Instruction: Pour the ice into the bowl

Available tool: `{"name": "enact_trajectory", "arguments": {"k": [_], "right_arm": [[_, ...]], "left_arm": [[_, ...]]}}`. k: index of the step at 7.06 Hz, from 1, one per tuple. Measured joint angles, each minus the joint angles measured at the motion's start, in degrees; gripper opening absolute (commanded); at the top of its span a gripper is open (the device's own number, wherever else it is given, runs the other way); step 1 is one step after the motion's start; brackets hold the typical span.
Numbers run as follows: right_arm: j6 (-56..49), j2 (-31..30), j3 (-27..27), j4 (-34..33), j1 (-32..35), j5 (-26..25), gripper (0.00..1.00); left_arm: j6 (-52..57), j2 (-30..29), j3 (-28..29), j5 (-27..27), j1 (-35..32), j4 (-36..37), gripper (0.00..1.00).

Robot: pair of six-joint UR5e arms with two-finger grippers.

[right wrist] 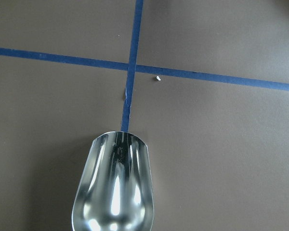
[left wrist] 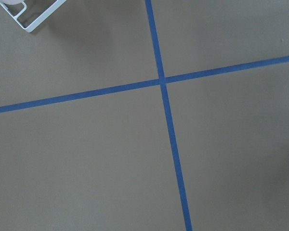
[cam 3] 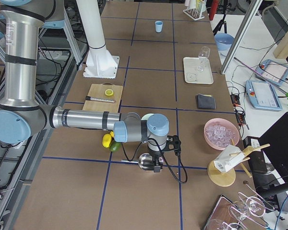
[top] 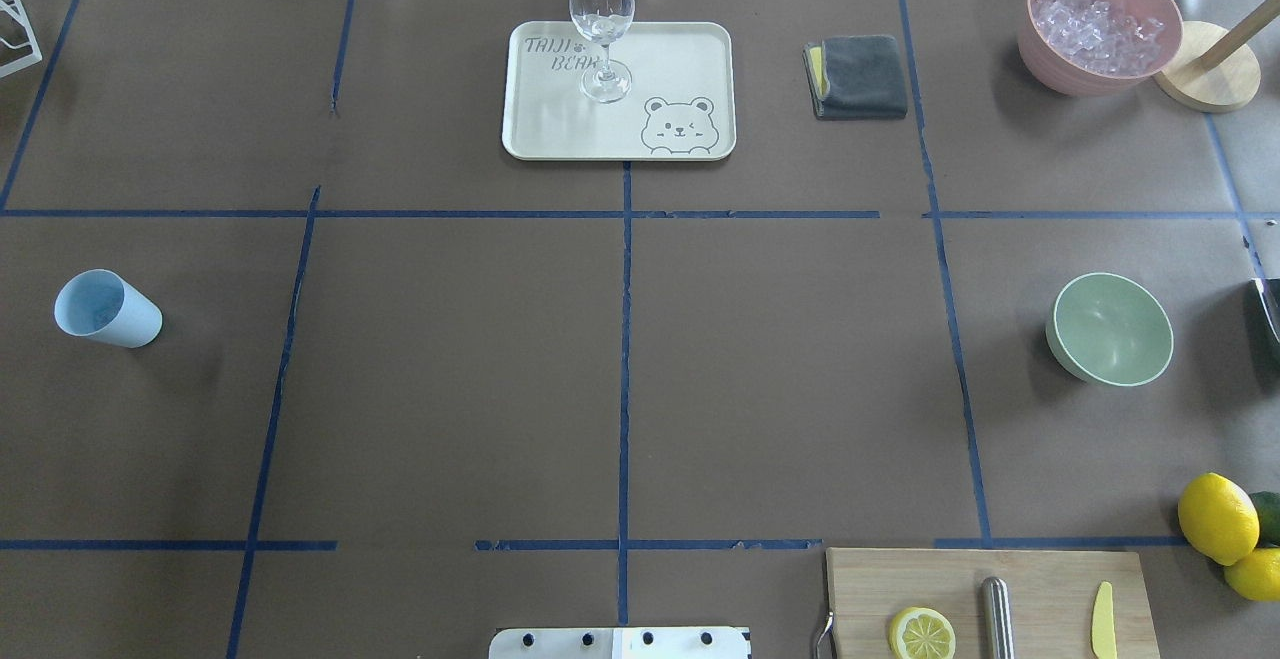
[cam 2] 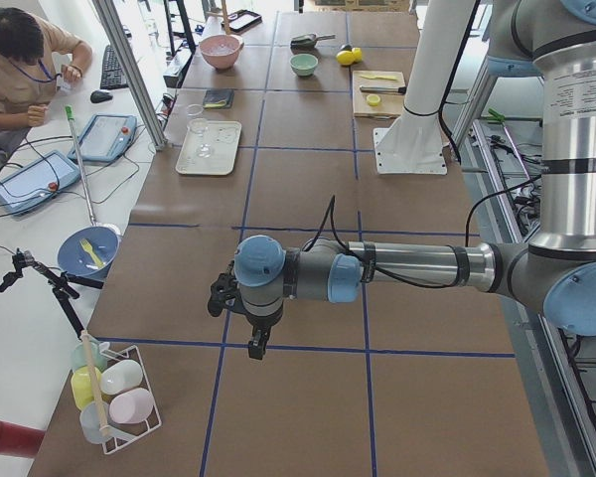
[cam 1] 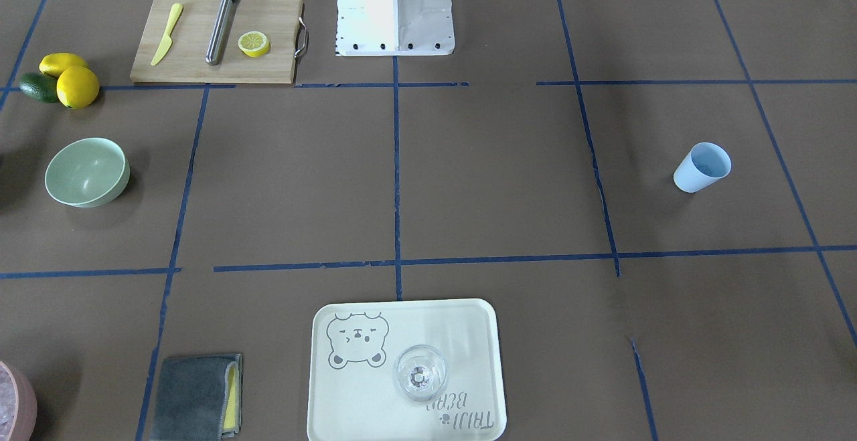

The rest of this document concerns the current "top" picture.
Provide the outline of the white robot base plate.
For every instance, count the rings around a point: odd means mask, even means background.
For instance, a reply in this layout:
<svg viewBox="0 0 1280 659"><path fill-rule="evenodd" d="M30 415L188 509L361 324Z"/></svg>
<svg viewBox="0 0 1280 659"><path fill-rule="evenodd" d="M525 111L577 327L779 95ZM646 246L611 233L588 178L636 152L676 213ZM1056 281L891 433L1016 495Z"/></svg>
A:
<svg viewBox="0 0 1280 659"><path fill-rule="evenodd" d="M750 658L746 628L732 626L508 628L489 658Z"/></svg>

